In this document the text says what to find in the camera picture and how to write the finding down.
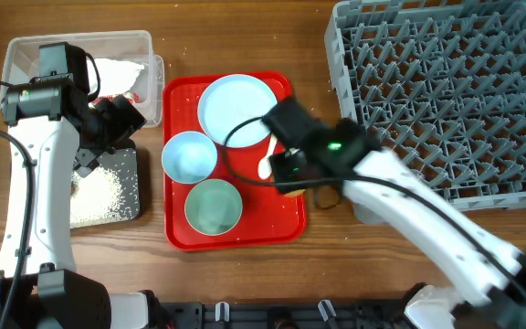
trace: spoon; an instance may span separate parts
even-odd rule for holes
[[[275,135],[271,135],[269,140],[269,148],[267,149],[267,154],[263,156],[261,161],[259,161],[258,173],[259,178],[268,179],[271,176],[271,164],[269,163],[269,157],[273,155],[275,146],[278,144],[278,138]]]

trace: gray plastic crate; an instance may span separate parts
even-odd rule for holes
[[[342,117],[459,210],[526,207],[526,1],[340,2],[324,42]]]

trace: plate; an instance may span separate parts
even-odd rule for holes
[[[224,144],[226,136],[240,123],[263,116],[278,103],[263,81],[244,74],[233,74],[209,85],[198,102],[198,121],[205,134]],[[241,148],[261,142],[269,135],[262,122],[253,122],[236,132],[229,147]]]

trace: wooden table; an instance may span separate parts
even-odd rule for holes
[[[0,77],[14,37],[145,29],[166,63],[166,78],[274,69],[289,77],[312,114],[335,122],[323,35],[333,1],[199,3],[168,0],[0,0]],[[0,114],[0,129],[4,129]],[[413,244],[386,225],[360,224],[351,207],[309,207],[308,227],[290,244],[183,253],[163,234],[161,128],[133,136],[140,152],[142,198],[133,222],[72,233],[79,273],[110,292],[153,290],[164,302],[318,301],[400,297],[415,283],[444,285],[444,275]],[[9,189],[9,145],[0,140],[0,246]],[[498,237],[526,249],[526,210],[468,215]]]

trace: transparent container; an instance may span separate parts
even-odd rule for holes
[[[116,31],[65,35],[16,37],[7,47],[2,80],[13,84],[27,83],[39,75],[39,47],[66,41],[83,48],[94,58],[128,60],[143,65],[131,87],[140,99],[135,108],[145,117],[143,128],[155,127],[162,121],[162,91],[165,81],[163,60],[153,54],[152,36],[147,31]],[[1,98],[7,87],[1,88]]]

